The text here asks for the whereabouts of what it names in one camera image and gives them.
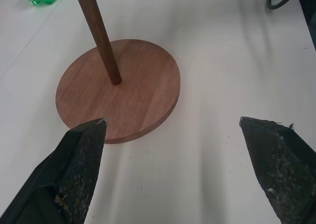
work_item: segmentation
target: wooden disc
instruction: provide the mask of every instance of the wooden disc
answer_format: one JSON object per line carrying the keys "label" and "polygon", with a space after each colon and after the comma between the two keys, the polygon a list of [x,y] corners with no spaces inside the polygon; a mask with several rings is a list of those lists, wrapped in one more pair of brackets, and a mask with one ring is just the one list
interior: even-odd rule
{"label": "wooden disc", "polygon": [[137,139],[161,125],[180,94],[179,68],[161,47],[143,40],[111,42],[122,83],[113,86],[97,48],[76,59],[62,76],[56,107],[69,127],[106,118],[105,143]]}

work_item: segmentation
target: wood grain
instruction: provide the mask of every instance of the wood grain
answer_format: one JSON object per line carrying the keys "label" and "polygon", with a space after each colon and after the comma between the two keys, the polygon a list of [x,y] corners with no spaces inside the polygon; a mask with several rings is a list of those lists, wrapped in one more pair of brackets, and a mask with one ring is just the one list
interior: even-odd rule
{"label": "wood grain", "polygon": [[96,0],[78,0],[113,85],[122,82]]}
{"label": "wood grain", "polygon": [[180,94],[179,69],[167,51],[142,40],[113,41],[112,48],[120,85],[111,84],[94,48],[69,66],[56,92],[58,113],[68,127],[106,118],[108,144],[134,140],[157,128]]}

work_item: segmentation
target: wooden dowel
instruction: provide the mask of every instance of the wooden dowel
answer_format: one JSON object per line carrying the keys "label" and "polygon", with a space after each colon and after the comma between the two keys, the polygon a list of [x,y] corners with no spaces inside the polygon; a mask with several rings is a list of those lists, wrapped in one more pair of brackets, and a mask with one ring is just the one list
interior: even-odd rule
{"label": "wooden dowel", "polygon": [[96,0],[78,0],[113,85],[122,82]]}

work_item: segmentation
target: white tabletop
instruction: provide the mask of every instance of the white tabletop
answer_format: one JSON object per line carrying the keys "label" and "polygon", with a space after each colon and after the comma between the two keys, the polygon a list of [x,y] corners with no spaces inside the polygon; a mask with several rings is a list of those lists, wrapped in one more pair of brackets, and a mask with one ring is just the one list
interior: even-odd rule
{"label": "white tabletop", "polygon": [[[87,224],[279,224],[255,177],[241,116],[294,123],[316,149],[316,52],[298,0],[98,0],[111,40],[136,38],[177,61],[171,116],[106,145]],[[67,127],[55,92],[95,46],[77,0],[0,1],[0,213]]]}

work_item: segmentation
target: vertical wooden pole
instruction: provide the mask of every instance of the vertical wooden pole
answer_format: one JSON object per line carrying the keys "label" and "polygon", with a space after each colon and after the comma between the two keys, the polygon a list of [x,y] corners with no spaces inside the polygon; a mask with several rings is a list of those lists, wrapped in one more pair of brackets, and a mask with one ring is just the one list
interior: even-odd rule
{"label": "vertical wooden pole", "polygon": [[122,82],[96,0],[78,0],[113,85]]}

